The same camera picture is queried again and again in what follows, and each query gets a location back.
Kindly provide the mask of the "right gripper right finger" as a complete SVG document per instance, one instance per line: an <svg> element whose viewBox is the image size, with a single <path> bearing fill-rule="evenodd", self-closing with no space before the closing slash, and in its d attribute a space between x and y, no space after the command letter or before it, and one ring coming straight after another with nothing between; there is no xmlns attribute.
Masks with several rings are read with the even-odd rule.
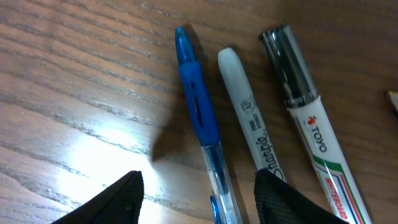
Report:
<svg viewBox="0 0 398 224"><path fill-rule="evenodd" d="M261 224L347 224L266 169L256 173L254 198Z"/></svg>

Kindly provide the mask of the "blue ballpoint pen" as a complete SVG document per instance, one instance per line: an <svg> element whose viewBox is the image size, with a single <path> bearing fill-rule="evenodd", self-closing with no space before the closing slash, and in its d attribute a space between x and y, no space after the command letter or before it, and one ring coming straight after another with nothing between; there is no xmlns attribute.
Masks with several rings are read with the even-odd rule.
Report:
<svg viewBox="0 0 398 224"><path fill-rule="evenodd" d="M213 189L210 200L215 223L242 223L202 66L183 27L175 30L175 46L190 119Z"/></svg>

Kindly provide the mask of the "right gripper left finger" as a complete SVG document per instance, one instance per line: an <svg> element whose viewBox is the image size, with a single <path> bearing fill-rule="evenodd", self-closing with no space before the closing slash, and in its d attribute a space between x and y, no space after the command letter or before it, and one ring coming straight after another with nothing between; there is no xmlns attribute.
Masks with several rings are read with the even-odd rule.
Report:
<svg viewBox="0 0 398 224"><path fill-rule="evenodd" d="M142 172L130 171L55 224L136 224L144 199Z"/></svg>

